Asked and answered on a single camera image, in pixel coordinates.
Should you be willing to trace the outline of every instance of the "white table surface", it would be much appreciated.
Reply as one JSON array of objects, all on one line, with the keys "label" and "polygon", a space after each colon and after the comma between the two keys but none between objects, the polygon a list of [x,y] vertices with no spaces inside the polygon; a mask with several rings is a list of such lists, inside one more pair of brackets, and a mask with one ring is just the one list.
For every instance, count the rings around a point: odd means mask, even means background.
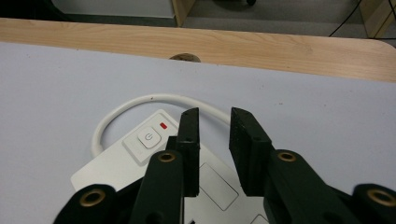
[{"label": "white table surface", "polygon": [[[183,94],[224,111],[252,112],[275,148],[300,153],[329,185],[396,189],[396,84],[185,63],[0,42],[0,223],[51,223],[73,195],[70,176],[92,159],[99,120],[154,92]],[[157,109],[119,116],[104,146]],[[227,163],[229,128],[201,116],[201,141]]]}]

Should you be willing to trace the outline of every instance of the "white power strip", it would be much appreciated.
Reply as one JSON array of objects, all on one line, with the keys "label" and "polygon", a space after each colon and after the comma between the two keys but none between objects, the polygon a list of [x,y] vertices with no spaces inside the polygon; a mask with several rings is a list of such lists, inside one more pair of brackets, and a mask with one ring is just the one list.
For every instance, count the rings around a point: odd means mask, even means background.
[{"label": "white power strip", "polygon": [[[164,150],[178,123],[158,110],[72,175],[76,190],[107,184],[116,190],[144,176],[150,156]],[[266,224],[262,197],[247,197],[237,173],[201,144],[200,193],[185,198],[185,223]]]}]

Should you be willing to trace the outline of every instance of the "power symbol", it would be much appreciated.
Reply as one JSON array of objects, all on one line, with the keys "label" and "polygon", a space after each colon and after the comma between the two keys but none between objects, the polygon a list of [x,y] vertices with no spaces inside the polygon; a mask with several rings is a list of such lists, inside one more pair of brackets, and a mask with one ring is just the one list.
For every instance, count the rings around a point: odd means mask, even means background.
[{"label": "power symbol", "polygon": [[145,139],[146,140],[151,140],[152,139],[152,133],[146,134]]}]

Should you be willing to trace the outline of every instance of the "floor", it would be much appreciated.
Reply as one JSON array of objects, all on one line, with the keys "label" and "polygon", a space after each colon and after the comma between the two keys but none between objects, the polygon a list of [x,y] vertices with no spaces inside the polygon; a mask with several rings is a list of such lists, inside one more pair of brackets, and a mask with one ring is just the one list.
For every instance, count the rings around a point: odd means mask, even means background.
[{"label": "floor", "polygon": [[[329,36],[358,0],[196,0],[182,27],[290,35]],[[75,21],[174,27],[172,19],[71,15]],[[367,38],[359,8],[332,36]],[[396,37],[396,22],[383,36]],[[396,47],[395,39],[381,40]]]}]

